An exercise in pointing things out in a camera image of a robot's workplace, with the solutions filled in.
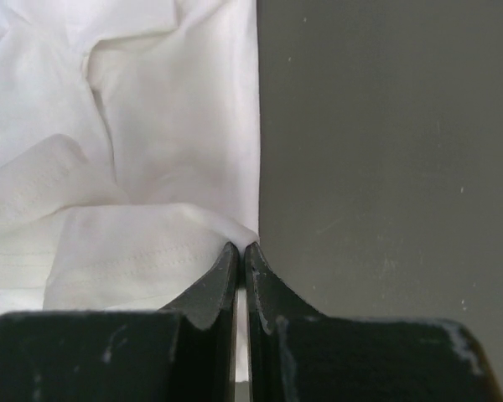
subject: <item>white towel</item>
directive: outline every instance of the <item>white towel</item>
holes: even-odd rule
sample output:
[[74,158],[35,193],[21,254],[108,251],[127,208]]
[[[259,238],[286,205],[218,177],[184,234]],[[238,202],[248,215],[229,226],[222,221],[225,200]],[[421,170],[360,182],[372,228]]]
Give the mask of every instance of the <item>white towel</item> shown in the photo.
[[0,313],[160,308],[243,250],[258,127],[254,0],[0,1]]

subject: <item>white cloth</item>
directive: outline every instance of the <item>white cloth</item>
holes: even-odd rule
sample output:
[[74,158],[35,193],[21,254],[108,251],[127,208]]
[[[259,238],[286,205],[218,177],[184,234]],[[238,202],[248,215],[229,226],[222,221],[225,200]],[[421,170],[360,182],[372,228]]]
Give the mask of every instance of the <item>white cloth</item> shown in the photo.
[[0,1],[0,313],[160,308],[243,250],[258,127],[254,0]]

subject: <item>gray surface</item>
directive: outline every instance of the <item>gray surface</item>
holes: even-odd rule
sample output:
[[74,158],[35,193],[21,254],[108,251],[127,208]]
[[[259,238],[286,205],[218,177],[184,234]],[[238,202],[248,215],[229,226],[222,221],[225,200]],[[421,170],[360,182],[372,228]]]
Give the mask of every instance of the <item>gray surface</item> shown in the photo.
[[336,316],[448,317],[503,388],[503,1],[260,1],[262,248]]

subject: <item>dark gray tabletop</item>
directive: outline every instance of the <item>dark gray tabletop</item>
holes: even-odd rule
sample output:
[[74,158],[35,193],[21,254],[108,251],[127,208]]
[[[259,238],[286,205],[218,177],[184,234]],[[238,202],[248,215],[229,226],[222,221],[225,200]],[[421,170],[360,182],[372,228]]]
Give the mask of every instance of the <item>dark gray tabletop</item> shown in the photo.
[[503,388],[503,0],[258,0],[262,248],[336,316],[447,317]]

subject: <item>folded cloth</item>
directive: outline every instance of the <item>folded cloth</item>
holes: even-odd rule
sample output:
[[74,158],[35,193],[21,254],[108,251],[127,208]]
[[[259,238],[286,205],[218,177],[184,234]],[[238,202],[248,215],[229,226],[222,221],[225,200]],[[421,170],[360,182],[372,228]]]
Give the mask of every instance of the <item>folded cloth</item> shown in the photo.
[[256,29],[255,0],[0,0],[0,313],[160,308],[257,240]]

